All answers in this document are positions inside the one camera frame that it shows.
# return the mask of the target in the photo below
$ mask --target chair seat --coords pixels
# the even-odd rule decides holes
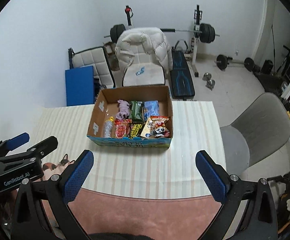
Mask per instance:
[[[249,148],[244,136],[232,126],[221,127],[228,174],[242,174],[249,166]]]
[[[144,67],[144,72],[136,75]],[[162,66],[154,63],[139,63],[130,65],[123,77],[123,87],[141,85],[165,85],[165,74]]]

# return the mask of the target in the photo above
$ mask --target black cable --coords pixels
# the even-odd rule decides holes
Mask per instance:
[[[273,34],[273,46],[274,46],[274,73],[275,73],[275,42],[274,42],[273,24],[272,24],[272,34]]]

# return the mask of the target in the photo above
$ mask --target cardboard box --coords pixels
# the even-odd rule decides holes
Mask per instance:
[[[103,138],[104,122],[119,112],[118,100],[125,101],[152,101],[158,100],[159,114],[169,116],[166,128],[170,131],[169,138]],[[112,137],[115,134],[113,124]],[[88,127],[87,137],[98,145],[124,146],[124,147],[165,147],[168,148],[173,138],[173,107],[168,86],[135,86],[121,87],[116,89],[101,90],[93,109]]]

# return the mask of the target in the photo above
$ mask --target pink leather surface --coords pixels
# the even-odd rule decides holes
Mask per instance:
[[[46,213],[53,215],[44,201]],[[138,199],[81,189],[69,207],[88,233],[130,233],[153,239],[197,239],[221,204],[212,196]]]

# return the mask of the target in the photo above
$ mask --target blue gripper pad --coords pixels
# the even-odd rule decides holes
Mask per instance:
[[[200,172],[200,174],[202,175],[214,200],[217,202],[224,203],[227,197],[229,186],[227,186],[223,182],[223,180],[217,174],[216,170],[213,168],[213,166],[216,166],[214,161],[209,157],[209,155],[205,151],[199,151],[196,154],[195,161],[196,167]]]
[[[29,141],[29,134],[22,133],[6,141],[6,150],[13,151]]]
[[[94,164],[94,155],[89,150],[84,150],[77,160],[67,166],[61,174],[60,188],[65,204],[75,200],[88,173]]]

